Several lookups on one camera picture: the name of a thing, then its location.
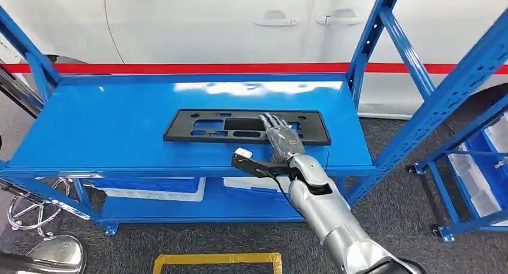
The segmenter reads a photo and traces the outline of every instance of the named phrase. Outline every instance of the silver robotic arm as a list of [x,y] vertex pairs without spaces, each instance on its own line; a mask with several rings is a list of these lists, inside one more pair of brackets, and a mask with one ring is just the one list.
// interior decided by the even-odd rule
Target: silver robotic arm
[[238,149],[232,165],[256,177],[288,174],[289,201],[320,244],[326,247],[335,265],[347,274],[418,274],[419,271],[393,256],[376,243],[353,216],[344,197],[319,162],[304,154],[296,131],[277,116],[260,116],[273,146],[272,162],[257,162],[252,153]]

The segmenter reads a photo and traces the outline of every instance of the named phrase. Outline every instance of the blue storage bin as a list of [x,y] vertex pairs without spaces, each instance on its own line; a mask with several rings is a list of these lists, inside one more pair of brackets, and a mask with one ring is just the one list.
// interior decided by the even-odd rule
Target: blue storage bin
[[158,178],[114,180],[114,179],[88,179],[95,188],[119,188],[135,190],[166,191],[179,193],[195,193],[198,190],[199,178]]
[[[480,131],[471,139],[467,140],[466,146],[471,151],[497,152],[489,141],[487,135]],[[472,155],[474,161],[482,171],[485,179],[491,187],[492,194],[502,209],[508,207],[508,165],[499,168],[494,166],[499,162],[500,157],[492,155]]]
[[256,199],[272,199],[286,202],[284,195],[275,189],[252,187],[251,189],[226,187],[226,194],[230,196],[251,197]]

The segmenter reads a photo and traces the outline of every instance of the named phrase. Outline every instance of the white storage box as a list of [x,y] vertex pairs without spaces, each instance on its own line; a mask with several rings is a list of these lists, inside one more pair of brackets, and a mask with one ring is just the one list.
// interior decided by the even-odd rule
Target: white storage box
[[[461,144],[459,150],[466,151],[467,148]],[[464,183],[478,215],[484,217],[500,211],[501,207],[492,194],[489,183],[472,157],[465,154],[450,154],[448,158],[452,163],[453,169],[455,169],[455,172]],[[493,225],[506,226],[508,225],[508,220]]]
[[[287,176],[279,176],[277,179],[280,182],[280,186],[282,186],[282,190],[285,193],[289,192],[289,185],[291,181]],[[257,177],[224,177],[224,186],[232,187],[232,188],[242,188],[242,189],[252,189],[254,188],[264,188],[264,189],[274,189],[280,193],[279,186],[275,181],[273,181],[270,177],[265,178],[257,178]]]
[[485,128],[485,134],[497,152],[508,152],[508,113],[504,113],[494,125]]
[[[291,184],[289,178],[279,176],[277,180],[280,182],[284,193],[288,193],[289,185]],[[280,192],[279,186],[270,177],[224,177],[224,186],[228,195],[286,202],[284,195]]]
[[127,188],[101,188],[92,186],[96,189],[106,192],[108,196],[123,198],[141,198],[157,200],[175,200],[175,201],[195,201],[203,200],[206,178],[201,177],[196,192],[171,192],[158,190],[127,189]]

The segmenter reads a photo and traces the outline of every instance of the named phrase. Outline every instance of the car door handle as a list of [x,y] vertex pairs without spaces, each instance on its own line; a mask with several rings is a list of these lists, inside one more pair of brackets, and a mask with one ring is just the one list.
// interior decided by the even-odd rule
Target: car door handle
[[332,15],[326,15],[316,19],[321,25],[355,25],[360,24],[365,19],[357,16],[352,9],[338,9]]
[[298,19],[288,17],[281,10],[269,10],[260,19],[254,21],[254,24],[260,26],[294,26],[298,24]]

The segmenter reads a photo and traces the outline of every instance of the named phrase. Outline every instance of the floor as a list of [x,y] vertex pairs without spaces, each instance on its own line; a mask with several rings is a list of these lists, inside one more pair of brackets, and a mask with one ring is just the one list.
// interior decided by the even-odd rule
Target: floor
[[[503,233],[472,233],[443,243],[432,236],[430,225],[447,223],[434,184],[404,171],[404,166],[422,158],[450,136],[451,128],[475,116],[506,87],[475,96],[413,151],[388,177],[353,208],[360,224],[372,237],[399,257],[418,261],[428,273],[507,273],[508,239]],[[0,97],[0,134],[5,145],[0,157],[8,158],[20,143],[31,119]],[[404,123],[362,119],[371,153],[375,155]],[[94,202],[102,194],[90,193]],[[5,194],[0,195],[5,203]],[[457,208],[464,206],[458,201]],[[0,223],[5,224],[4,215]],[[337,273],[328,254],[304,223],[284,224],[178,224],[123,225],[116,236],[68,213],[46,227],[56,234],[72,234],[88,247],[86,273],[151,273],[158,254],[279,252],[284,273]],[[0,249],[26,253],[41,239],[35,231],[12,231],[6,225]],[[270,273],[267,265],[168,266],[163,273]]]

